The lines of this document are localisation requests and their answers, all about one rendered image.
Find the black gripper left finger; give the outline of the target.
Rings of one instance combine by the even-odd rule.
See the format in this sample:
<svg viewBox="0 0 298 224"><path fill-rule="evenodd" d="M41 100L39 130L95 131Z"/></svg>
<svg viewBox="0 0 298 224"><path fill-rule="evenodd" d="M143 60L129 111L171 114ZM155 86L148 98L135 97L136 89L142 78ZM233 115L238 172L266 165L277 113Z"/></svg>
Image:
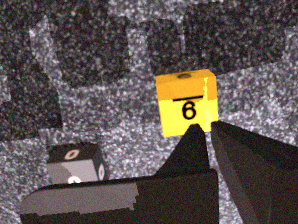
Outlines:
<svg viewBox="0 0 298 224"><path fill-rule="evenodd" d="M220 224L220 184L205 131L189 124L153 175L44 185L20 204L21 224Z"/></svg>

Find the yellow block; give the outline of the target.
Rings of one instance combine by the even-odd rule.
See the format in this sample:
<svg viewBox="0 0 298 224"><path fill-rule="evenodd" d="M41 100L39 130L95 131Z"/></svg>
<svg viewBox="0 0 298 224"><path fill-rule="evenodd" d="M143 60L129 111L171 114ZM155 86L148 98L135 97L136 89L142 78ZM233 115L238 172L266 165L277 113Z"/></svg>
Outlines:
<svg viewBox="0 0 298 224"><path fill-rule="evenodd" d="M209 132L218 120L217 77L209 69L156 76L156 88L164 137L184 135L194 123Z"/></svg>

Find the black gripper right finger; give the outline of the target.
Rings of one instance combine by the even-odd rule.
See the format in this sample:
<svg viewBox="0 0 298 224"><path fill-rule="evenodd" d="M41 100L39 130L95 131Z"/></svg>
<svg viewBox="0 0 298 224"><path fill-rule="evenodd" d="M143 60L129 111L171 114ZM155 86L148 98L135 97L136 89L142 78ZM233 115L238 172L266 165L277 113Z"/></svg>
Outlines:
<svg viewBox="0 0 298 224"><path fill-rule="evenodd" d="M298 224L298 147L216 120L212 143L243 224Z"/></svg>

